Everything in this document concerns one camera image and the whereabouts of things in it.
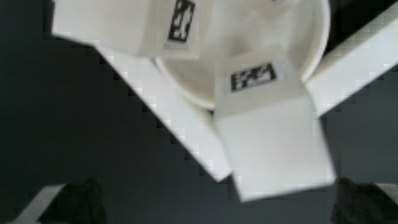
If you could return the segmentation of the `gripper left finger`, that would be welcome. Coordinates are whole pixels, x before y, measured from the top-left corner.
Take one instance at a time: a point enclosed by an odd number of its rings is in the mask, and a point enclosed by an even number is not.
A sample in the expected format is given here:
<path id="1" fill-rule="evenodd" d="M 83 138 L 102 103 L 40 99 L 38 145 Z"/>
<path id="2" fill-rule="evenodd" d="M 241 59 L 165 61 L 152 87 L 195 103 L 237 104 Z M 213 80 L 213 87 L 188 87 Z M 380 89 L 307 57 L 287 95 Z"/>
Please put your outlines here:
<path id="1" fill-rule="evenodd" d="M 102 191 L 95 180 L 44 186 L 10 224 L 106 224 Z"/>

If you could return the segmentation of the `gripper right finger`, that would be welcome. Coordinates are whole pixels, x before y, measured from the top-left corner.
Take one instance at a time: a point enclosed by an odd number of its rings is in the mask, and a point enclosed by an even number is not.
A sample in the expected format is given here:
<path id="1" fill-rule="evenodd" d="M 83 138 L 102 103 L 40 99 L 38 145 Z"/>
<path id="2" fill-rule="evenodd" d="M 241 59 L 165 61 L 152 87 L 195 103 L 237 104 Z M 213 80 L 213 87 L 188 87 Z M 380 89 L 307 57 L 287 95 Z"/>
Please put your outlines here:
<path id="1" fill-rule="evenodd" d="M 335 181 L 332 224 L 398 224 L 398 184 Z"/>

